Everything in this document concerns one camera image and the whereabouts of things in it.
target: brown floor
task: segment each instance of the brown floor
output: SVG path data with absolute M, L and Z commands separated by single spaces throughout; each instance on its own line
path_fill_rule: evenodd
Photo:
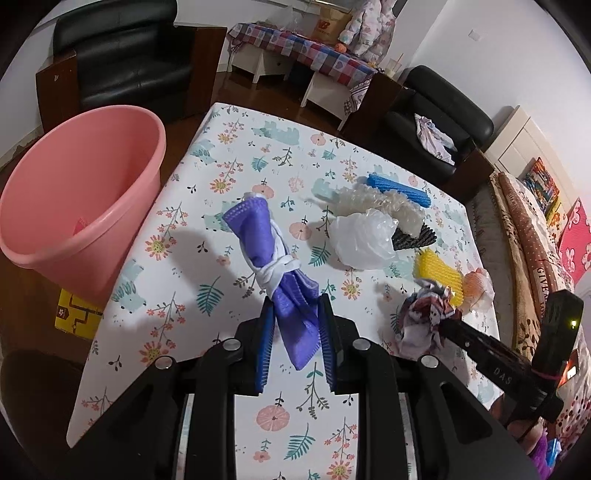
M 257 86 L 252 76 L 218 73 L 214 98 L 217 102 L 252 108 L 281 116 L 335 135 L 339 120 L 309 103 L 300 108 L 304 89 L 281 81 L 262 78 Z M 166 126 L 167 151 L 160 168 L 167 179 L 197 131 L 202 117 L 191 117 Z M 0 191 L 4 188 L 16 161 L 0 172 Z M 32 270 L 13 265 L 0 254 L 0 338 L 6 355 L 20 349 L 35 349 L 84 363 L 90 342 L 61 332 L 54 327 L 60 288 Z

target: tablecloth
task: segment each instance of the tablecloth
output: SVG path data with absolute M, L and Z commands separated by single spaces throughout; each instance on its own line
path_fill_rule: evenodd
M 259 315 L 263 295 L 222 219 L 245 192 L 267 197 L 292 254 L 330 295 L 335 314 L 355 320 L 360 335 L 392 352 L 392 325 L 404 298 L 417 289 L 416 252 L 398 252 L 383 270 L 345 267 L 328 236 L 333 207 L 320 199 L 371 172 L 425 190 L 433 201 L 426 222 L 437 233 L 434 250 L 464 273 L 481 266 L 464 207 L 436 187 L 323 132 L 215 104 L 129 252 L 118 280 L 125 295 L 114 296 L 105 309 L 68 443 L 75 444 L 159 355 L 194 358 Z M 465 320 L 498 337 L 492 309 Z M 485 405 L 496 398 L 496 387 L 451 342 L 439 357 Z M 320 352 L 296 371 L 276 330 L 264 393 L 238 397 L 235 411 L 238 478 L 354 478 L 358 399 L 330 393 Z
M 349 54 L 339 53 L 323 43 L 289 31 L 280 31 L 252 23 L 234 25 L 228 35 L 233 38 L 232 48 L 238 49 L 242 43 L 251 43 L 255 47 L 274 51 L 290 57 L 315 72 L 323 73 L 335 81 L 349 87 L 352 91 L 351 99 L 345 103 L 347 114 L 356 111 L 363 101 L 367 87 L 360 95 L 355 89 L 359 84 L 369 80 L 377 70 L 370 67 L 363 60 L 356 59 Z

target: white strap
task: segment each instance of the white strap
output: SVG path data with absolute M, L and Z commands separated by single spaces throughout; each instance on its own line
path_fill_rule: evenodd
M 285 240 L 283 240 L 281 230 L 272 219 L 271 235 L 275 241 L 273 257 L 267 265 L 261 268 L 255 267 L 252 264 L 251 259 L 248 258 L 248 255 L 244 251 L 242 242 L 240 242 L 240 248 L 242 249 L 242 255 L 244 255 L 246 263 L 255 273 L 256 282 L 259 284 L 261 290 L 265 290 L 269 298 L 273 297 L 275 290 L 283 278 L 283 274 L 297 270 L 301 265 L 301 262 L 298 259 L 293 258 L 288 253 L 289 250 L 285 244 Z

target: checkered cloth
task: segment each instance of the checkered cloth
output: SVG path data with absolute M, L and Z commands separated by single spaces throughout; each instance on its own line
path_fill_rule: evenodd
M 362 60 L 354 59 L 346 53 L 338 53 L 328 45 L 287 31 L 252 23 L 239 23 L 232 27 L 228 35 L 232 37 L 231 49 L 233 52 L 238 50 L 243 43 L 251 43 L 255 47 L 297 60 L 315 72 L 328 75 L 351 90 L 369 80 L 377 72 Z M 345 103 L 345 112 L 356 111 L 361 100 L 363 100 L 362 95 L 355 95 L 351 100 L 348 100 Z

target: purple object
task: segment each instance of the purple object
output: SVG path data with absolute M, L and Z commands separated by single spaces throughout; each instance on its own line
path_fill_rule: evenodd
M 548 436 L 544 431 L 534 450 L 530 453 L 531 461 L 538 469 L 541 480 L 546 480 L 552 473 L 552 469 L 546 463 L 546 450 L 548 450 Z
M 229 209 L 223 219 L 254 267 L 271 263 L 275 239 L 266 199 L 247 198 Z M 285 349 L 296 370 L 304 368 L 320 346 L 318 297 L 318 284 L 299 269 L 284 273 L 271 297 Z

